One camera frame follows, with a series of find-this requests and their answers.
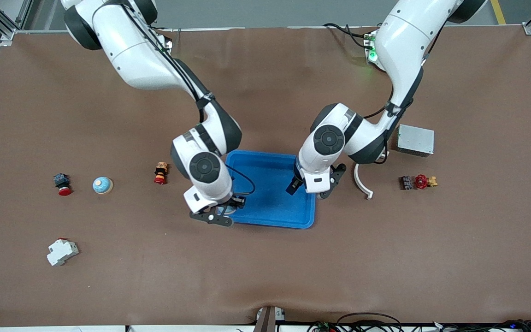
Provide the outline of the blue plastic tray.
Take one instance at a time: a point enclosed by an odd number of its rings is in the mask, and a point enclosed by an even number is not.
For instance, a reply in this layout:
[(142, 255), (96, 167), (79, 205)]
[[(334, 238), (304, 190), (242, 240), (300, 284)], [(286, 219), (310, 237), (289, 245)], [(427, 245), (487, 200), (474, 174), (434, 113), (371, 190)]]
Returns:
[(255, 191), (247, 196), (243, 209), (230, 217), (235, 223), (308, 229), (315, 221), (316, 197), (299, 188), (293, 195), (286, 189), (294, 176), (295, 157), (290, 154), (234, 150), (226, 164), (234, 168), (234, 193)]

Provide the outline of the silver metal power supply box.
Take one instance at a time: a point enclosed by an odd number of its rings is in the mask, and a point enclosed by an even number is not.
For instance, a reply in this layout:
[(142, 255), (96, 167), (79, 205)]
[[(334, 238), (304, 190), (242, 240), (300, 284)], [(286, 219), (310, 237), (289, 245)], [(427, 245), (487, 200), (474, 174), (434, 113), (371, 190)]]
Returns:
[(397, 132), (396, 150), (417, 157), (434, 154), (434, 130), (400, 124)]

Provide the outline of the orange red push button switch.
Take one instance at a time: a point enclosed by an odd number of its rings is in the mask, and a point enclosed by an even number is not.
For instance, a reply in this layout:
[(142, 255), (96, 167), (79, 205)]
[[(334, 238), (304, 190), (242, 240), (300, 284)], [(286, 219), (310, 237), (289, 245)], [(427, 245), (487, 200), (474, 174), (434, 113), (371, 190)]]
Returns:
[(158, 162), (156, 168), (154, 169), (154, 180), (153, 182), (159, 185), (164, 185), (168, 182), (169, 174), (169, 164), (166, 162)]

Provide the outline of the black red emergency stop button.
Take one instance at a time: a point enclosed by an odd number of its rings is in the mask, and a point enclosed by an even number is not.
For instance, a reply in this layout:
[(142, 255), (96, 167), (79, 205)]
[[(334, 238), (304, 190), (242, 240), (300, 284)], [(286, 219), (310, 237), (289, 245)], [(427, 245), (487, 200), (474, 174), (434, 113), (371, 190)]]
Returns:
[(58, 173), (53, 177), (55, 187), (58, 189), (60, 196), (68, 196), (72, 193), (71, 183), (69, 177), (65, 173)]

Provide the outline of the white circuit breaker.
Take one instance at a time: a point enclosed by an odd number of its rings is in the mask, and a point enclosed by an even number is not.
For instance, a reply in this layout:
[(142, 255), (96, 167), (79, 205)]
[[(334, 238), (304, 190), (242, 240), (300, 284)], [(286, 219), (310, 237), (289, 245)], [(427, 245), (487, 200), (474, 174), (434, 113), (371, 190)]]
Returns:
[(53, 267), (62, 266), (65, 261), (79, 254), (76, 243), (68, 239), (59, 238), (48, 247), (47, 260)]

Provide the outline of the brass valve red handwheel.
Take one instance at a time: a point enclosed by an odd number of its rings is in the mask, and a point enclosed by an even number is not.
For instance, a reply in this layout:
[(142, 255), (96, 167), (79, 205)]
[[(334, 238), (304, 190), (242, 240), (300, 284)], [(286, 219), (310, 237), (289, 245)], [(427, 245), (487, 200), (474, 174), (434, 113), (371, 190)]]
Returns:
[(414, 184), (419, 190), (438, 186), (437, 178), (435, 176), (428, 177), (423, 174), (419, 174), (415, 177)]

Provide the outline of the green lit base connector panel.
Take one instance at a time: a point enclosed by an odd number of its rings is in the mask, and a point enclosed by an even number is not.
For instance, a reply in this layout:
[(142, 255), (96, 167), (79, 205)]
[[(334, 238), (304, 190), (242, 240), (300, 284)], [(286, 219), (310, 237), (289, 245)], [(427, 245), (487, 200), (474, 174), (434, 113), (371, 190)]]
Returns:
[(378, 55), (375, 48), (375, 40), (378, 31), (371, 31), (363, 35), (363, 44), (365, 46), (366, 58), (369, 63), (377, 63)]

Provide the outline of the white curved pipe clamp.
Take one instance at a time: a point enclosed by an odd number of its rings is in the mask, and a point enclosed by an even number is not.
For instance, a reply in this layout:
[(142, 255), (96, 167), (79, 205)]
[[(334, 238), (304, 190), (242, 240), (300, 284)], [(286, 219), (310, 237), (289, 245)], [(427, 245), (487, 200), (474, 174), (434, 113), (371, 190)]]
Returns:
[(363, 194), (366, 195), (367, 200), (371, 200), (373, 198), (374, 192), (367, 188), (364, 183), (362, 182), (362, 179), (360, 178), (360, 165), (355, 164), (354, 170), (353, 170), (353, 176), (354, 176), (354, 182), (356, 183), (356, 186), (360, 191), (362, 191)]

